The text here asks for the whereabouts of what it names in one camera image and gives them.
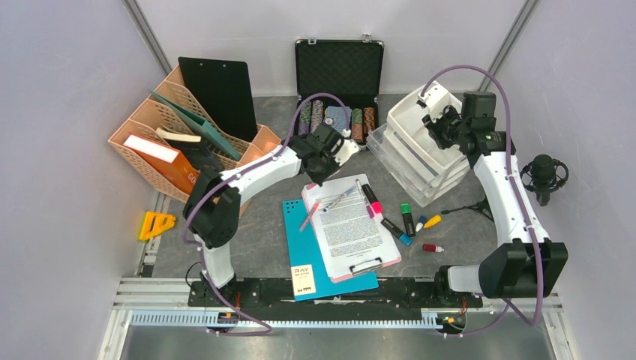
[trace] poker chip stack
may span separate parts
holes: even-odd
[[[300,112],[300,123],[298,124],[298,135],[309,132],[309,124],[311,122],[311,105],[305,104]]]
[[[364,130],[366,133],[375,130],[376,128],[376,119],[374,116],[374,108],[373,107],[365,107],[364,108]]]
[[[355,141],[364,141],[365,135],[362,127],[362,109],[353,109],[351,112],[351,132]]]
[[[318,125],[323,122],[323,102],[316,100],[311,104],[311,132],[313,133]]]

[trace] green highlighter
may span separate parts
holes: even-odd
[[[413,215],[411,214],[411,205],[408,202],[400,205],[402,209],[402,219],[404,220],[404,229],[409,237],[416,235],[416,225],[413,223]]]

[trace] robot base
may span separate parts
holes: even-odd
[[[462,306],[461,295],[435,296],[435,283],[429,279],[391,277],[378,283],[377,289],[299,302],[292,302],[293,287],[287,278],[234,278],[220,291],[248,314],[280,321],[421,320],[422,308]],[[466,302],[469,308],[483,306],[474,296],[467,296]],[[192,283],[187,304],[224,307],[203,281]]]

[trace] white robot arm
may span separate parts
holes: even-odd
[[[235,276],[230,263],[230,239],[238,228],[239,208],[260,191],[301,173],[307,173],[312,181],[322,185],[358,152],[356,142],[345,139],[349,134],[350,130],[340,134],[333,127],[321,124],[311,134],[291,138],[289,146],[282,152],[282,145],[279,145],[256,160],[264,164],[245,175],[240,174],[254,163],[222,173],[205,171],[199,175],[184,207],[186,218],[216,184],[236,177],[222,188],[218,197],[205,203],[190,225],[195,239],[201,243],[210,278],[216,287],[223,287]]]
[[[554,243],[539,223],[525,191],[515,196],[512,182],[522,189],[515,148],[511,149],[512,171],[506,169],[506,133],[495,131],[496,98],[490,92],[469,91],[460,102],[439,83],[433,82],[418,104],[422,122],[440,149],[458,145],[467,156],[486,193],[497,231],[497,249],[481,264],[443,266],[436,275],[441,292],[478,293],[488,298],[536,296],[536,259],[528,231],[534,228],[544,269],[544,295],[548,295],[568,258],[566,246]]]

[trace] marker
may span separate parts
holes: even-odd
[[[400,240],[402,244],[409,246],[413,242],[413,240],[407,234],[402,232],[402,230],[400,230],[399,227],[395,226],[395,224],[392,223],[389,219],[384,218],[382,219],[382,221],[380,221],[380,223],[391,233],[391,235]]]
[[[318,199],[318,201],[316,201],[316,203],[313,204],[313,206],[311,207],[311,211],[309,211],[309,214],[307,214],[307,217],[302,222],[302,225],[300,226],[300,229],[298,229],[298,231],[302,231],[305,229],[307,224],[309,224],[309,220],[311,219],[312,216],[314,216],[314,213],[318,209],[318,206],[320,206],[320,199]]]
[[[362,185],[362,190],[364,191],[364,195],[367,196],[367,199],[369,200],[369,203],[371,204],[371,208],[377,213],[381,213],[382,212],[382,204],[380,204],[379,201],[377,201],[377,197],[376,194],[374,193],[373,190],[371,190],[371,186],[369,186],[369,184],[364,184]]]
[[[427,221],[428,221],[428,219],[424,215],[420,216],[419,220],[418,220],[418,224],[415,225],[415,232],[417,233],[419,230],[421,230],[422,227],[424,227],[424,224],[426,224]]]
[[[424,224],[424,228],[428,229],[429,227],[434,227],[440,221],[442,221],[442,217],[439,215],[435,215],[432,218],[428,219],[428,221]]]
[[[413,215],[411,215],[411,205],[408,202],[400,205],[402,209],[402,220],[404,220],[404,229],[406,229],[406,234],[408,236],[416,235],[416,226],[413,224]]]
[[[427,251],[429,253],[443,253],[444,249],[441,246],[433,245],[433,244],[423,244],[421,246],[423,251]]]
[[[371,209],[371,204],[369,203],[369,200],[365,196],[365,192],[362,191],[362,185],[360,185],[360,180],[358,180],[358,179],[355,180],[355,186],[358,187],[358,191],[360,192],[360,196],[364,200],[364,204],[367,206],[367,212],[369,213],[369,217],[373,219],[374,216],[376,216],[376,215],[374,214],[374,211]]]
[[[351,195],[351,193],[356,189],[356,186],[352,186],[347,189],[342,195],[340,195],[336,200],[334,200],[331,204],[327,205],[326,208],[322,210],[322,212],[327,212],[329,209],[333,208],[336,204],[338,204],[342,199]]]

